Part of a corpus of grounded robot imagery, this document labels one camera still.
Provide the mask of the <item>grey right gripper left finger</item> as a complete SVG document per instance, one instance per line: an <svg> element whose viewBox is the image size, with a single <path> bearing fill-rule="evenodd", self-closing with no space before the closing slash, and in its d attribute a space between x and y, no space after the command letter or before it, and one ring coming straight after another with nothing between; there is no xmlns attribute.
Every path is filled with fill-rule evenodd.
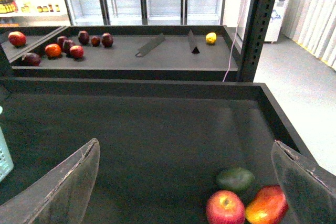
<svg viewBox="0 0 336 224"><path fill-rule="evenodd" d="M91 139L1 205L1 223L81 223L97 178L100 144Z"/></svg>

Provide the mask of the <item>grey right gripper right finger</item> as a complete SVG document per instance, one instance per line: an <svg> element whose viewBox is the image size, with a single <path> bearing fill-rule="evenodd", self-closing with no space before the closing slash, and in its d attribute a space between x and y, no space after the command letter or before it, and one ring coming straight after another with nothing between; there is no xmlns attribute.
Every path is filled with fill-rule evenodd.
<svg viewBox="0 0 336 224"><path fill-rule="evenodd" d="M271 160L296 223L335 223L335 175L275 140Z"/></svg>

